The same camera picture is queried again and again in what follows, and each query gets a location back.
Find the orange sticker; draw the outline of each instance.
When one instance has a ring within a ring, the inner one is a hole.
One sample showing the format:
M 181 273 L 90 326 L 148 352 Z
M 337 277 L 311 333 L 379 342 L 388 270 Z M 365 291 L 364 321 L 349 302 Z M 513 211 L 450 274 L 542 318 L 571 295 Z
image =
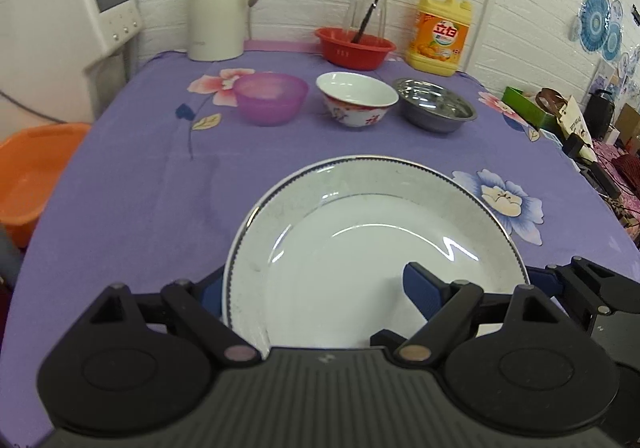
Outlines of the orange sticker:
M 460 62 L 469 31 L 467 25 L 421 12 L 416 17 L 415 27 L 416 37 L 410 46 L 411 51 L 442 62 Z

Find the transparent glass cup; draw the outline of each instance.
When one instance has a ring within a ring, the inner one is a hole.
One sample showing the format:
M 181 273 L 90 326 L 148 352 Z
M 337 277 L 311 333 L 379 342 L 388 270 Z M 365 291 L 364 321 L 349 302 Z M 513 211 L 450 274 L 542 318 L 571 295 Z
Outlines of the transparent glass cup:
M 376 0 L 351 0 L 342 24 L 344 40 L 351 41 L 357 35 L 372 4 L 375 6 L 366 23 L 363 35 L 367 34 L 377 38 L 385 37 L 386 0 L 378 0 L 377 2 Z

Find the pink plastic bowl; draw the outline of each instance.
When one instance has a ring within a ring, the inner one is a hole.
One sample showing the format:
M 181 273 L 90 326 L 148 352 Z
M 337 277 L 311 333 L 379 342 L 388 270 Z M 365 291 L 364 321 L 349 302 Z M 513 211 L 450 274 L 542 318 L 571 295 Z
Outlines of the pink plastic bowl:
M 279 73 L 256 73 L 238 78 L 233 86 L 238 110 L 251 123 L 270 126 L 292 120 L 305 101 L 304 80 Z

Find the detergent bottle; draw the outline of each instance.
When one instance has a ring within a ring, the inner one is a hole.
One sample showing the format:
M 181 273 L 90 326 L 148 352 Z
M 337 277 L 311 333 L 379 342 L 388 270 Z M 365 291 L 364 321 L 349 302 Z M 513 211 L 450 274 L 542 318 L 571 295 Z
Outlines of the detergent bottle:
M 419 71 L 451 76 L 460 64 L 471 15 L 469 0 L 420 0 L 406 62 Z

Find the stainless steel bowl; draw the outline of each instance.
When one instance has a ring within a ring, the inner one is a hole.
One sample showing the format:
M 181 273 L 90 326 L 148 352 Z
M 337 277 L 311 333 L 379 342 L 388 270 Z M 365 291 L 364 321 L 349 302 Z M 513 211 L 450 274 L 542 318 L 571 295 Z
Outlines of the stainless steel bowl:
M 402 115 L 431 132 L 453 132 L 478 116 L 473 106 L 459 95 L 429 82 L 402 78 L 394 82 L 394 89 L 400 95 Z

